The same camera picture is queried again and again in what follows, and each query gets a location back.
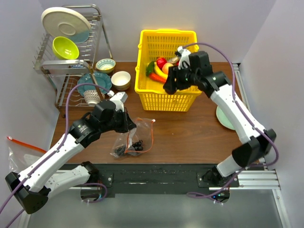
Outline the orange carrot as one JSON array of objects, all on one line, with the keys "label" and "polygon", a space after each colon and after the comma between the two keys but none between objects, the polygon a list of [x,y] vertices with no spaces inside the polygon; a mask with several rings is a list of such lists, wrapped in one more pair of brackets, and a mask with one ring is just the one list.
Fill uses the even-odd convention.
[{"label": "orange carrot", "polygon": [[153,81],[156,81],[156,82],[159,82],[159,83],[162,83],[162,84],[164,84],[164,83],[166,82],[166,79],[165,79],[165,78],[159,76],[159,75],[156,74],[156,73],[150,73],[150,74],[149,74],[149,78],[150,78],[151,80],[153,80]]}]

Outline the clear zip bag orange zipper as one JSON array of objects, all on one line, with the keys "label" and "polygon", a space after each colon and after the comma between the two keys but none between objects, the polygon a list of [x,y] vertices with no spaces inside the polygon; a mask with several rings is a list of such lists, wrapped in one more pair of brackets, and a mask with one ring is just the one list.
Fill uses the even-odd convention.
[{"label": "clear zip bag orange zipper", "polygon": [[154,143],[154,136],[153,136],[153,124],[156,122],[155,119],[148,119],[148,118],[135,118],[133,122],[136,124],[136,128],[132,129],[127,133],[120,133],[116,138],[116,141],[112,147],[110,154],[115,158],[122,158],[124,156],[132,156],[129,154],[117,157],[114,155],[114,149],[125,145],[126,149],[128,149],[133,143],[142,140],[143,142],[143,151],[140,152],[140,156],[144,153],[147,153],[151,150]]}]

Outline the black grape bunch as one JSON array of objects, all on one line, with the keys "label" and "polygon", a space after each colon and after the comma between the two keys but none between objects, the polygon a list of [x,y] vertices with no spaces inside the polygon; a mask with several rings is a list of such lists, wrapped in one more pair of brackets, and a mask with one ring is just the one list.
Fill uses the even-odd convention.
[{"label": "black grape bunch", "polygon": [[126,146],[120,146],[116,149],[114,149],[114,155],[117,157],[129,154],[132,156],[137,156],[140,154],[140,152],[143,151],[143,141],[139,140],[135,143],[133,143],[128,149],[126,149]]}]

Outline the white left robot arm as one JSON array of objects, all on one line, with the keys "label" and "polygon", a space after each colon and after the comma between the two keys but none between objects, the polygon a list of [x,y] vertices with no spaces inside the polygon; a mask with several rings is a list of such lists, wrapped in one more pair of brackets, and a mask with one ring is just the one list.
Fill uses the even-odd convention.
[{"label": "white left robot arm", "polygon": [[10,172],[6,176],[10,196],[16,198],[25,212],[33,214],[50,198],[70,187],[96,185],[99,172],[88,161],[57,177],[53,174],[74,155],[99,140],[102,133],[126,133],[133,128],[136,124],[130,119],[122,101],[113,98],[102,100],[92,112],[74,121],[60,140],[35,163],[20,173]]}]

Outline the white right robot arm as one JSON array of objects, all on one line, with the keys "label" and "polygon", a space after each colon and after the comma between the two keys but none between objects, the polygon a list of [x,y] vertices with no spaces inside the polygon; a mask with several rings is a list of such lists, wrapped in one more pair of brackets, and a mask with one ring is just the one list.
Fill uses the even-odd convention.
[{"label": "white right robot arm", "polygon": [[169,68],[163,86],[165,92],[173,95],[178,90],[197,86],[222,110],[242,143],[213,170],[211,180],[214,185],[221,187],[228,182],[231,174],[267,155],[276,133],[272,129],[267,130],[253,117],[222,71],[213,72],[207,52],[191,53],[179,47],[176,55],[180,61],[177,66]]}]

